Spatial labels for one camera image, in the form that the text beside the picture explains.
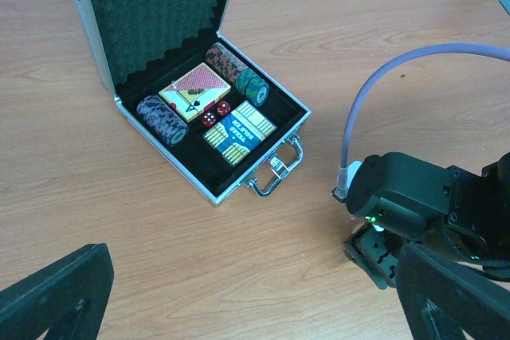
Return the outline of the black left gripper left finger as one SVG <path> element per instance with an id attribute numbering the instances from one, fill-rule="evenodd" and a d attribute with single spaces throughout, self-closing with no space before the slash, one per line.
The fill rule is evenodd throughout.
<path id="1" fill-rule="evenodd" d="M 113 280 L 108 246 L 86 244 L 1 291 L 1 338 L 96 339 Z"/>

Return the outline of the yellow card box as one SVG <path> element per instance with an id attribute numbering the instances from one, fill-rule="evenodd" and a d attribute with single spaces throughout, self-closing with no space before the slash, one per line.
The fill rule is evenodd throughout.
<path id="1" fill-rule="evenodd" d="M 214 124 L 203 138 L 228 164 L 236 166 L 276 129 L 249 101 L 244 101 Z"/>

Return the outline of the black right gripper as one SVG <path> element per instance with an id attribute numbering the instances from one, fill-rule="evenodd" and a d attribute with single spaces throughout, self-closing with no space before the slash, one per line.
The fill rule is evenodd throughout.
<path id="1" fill-rule="evenodd" d="M 381 290 L 396 288 L 395 269 L 402 238 L 372 224 L 362 224 L 343 242 L 345 255 Z"/>

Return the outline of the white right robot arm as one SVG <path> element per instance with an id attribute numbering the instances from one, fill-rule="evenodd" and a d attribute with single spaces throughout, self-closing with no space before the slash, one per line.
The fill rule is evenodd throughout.
<path id="1" fill-rule="evenodd" d="M 473 174 L 390 152 L 353 162 L 332 192 L 364 224 L 346 256 L 380 289 L 395 286 L 402 248 L 421 244 L 454 262 L 509 281 L 509 156 Z"/>

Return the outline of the purple chip stack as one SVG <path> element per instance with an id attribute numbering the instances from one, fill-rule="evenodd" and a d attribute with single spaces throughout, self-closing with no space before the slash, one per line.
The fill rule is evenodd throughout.
<path id="1" fill-rule="evenodd" d="M 136 112 L 169 147 L 181 143 L 189 131 L 188 125 L 157 95 L 142 99 Z"/>
<path id="2" fill-rule="evenodd" d="M 230 84 L 235 84 L 241 73 L 248 68 L 247 64 L 220 42 L 207 49 L 205 62 Z"/>

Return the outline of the red die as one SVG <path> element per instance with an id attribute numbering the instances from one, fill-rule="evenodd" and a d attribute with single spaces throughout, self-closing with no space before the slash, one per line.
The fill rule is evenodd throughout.
<path id="1" fill-rule="evenodd" d="M 218 102 L 217 107 L 216 107 L 216 112 L 221 117 L 227 116 L 231 112 L 231 110 L 232 110 L 232 108 L 231 108 L 230 104 L 224 100 Z"/>
<path id="2" fill-rule="evenodd" d="M 201 122 L 204 127 L 211 128 L 218 122 L 218 117 L 214 112 L 207 111 L 202 115 Z"/>

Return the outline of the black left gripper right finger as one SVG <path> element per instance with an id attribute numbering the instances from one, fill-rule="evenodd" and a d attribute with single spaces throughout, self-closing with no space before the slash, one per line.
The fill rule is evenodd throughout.
<path id="1" fill-rule="evenodd" d="M 401 249 L 395 285 L 414 339 L 509 338 L 509 291 L 420 244 Z"/>

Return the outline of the aluminium poker case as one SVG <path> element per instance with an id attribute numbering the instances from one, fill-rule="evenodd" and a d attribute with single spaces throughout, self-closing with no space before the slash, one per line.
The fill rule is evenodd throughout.
<path id="1" fill-rule="evenodd" d="M 297 132 L 311 112 L 222 35 L 229 0 L 73 1 L 100 81 L 120 112 L 212 204 L 220 204 L 239 186 L 269 196 L 301 162 L 303 149 Z M 267 100 L 255 108 L 277 127 L 236 166 L 204 140 L 209 128 L 201 118 L 206 111 L 189 123 L 178 115 L 189 131 L 173 147 L 164 144 L 136 112 L 142 99 L 158 96 L 173 80 L 206 63 L 207 49 L 217 42 L 268 83 Z M 227 101 L 233 111 L 248 100 L 230 85 L 230 92 L 218 102 Z M 218 102 L 207 111 L 214 112 L 219 122 L 224 117 L 216 112 Z"/>

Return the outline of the blue chip stack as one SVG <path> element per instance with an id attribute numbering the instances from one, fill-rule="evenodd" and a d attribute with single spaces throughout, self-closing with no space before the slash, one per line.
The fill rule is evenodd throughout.
<path id="1" fill-rule="evenodd" d="M 235 88 L 244 96 L 251 80 L 257 80 L 259 76 L 251 69 L 244 69 L 234 81 Z"/>
<path id="2" fill-rule="evenodd" d="M 246 86 L 245 98 L 254 106 L 260 107 L 268 98 L 269 85 L 260 77 L 254 77 Z"/>

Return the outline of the red playing card deck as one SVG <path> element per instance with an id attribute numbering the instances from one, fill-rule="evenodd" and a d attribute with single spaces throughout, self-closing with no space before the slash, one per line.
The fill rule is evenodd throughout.
<path id="1" fill-rule="evenodd" d="M 168 86 L 158 95 L 186 123 L 197 118 L 214 106 L 231 90 L 206 63 L 201 63 Z"/>

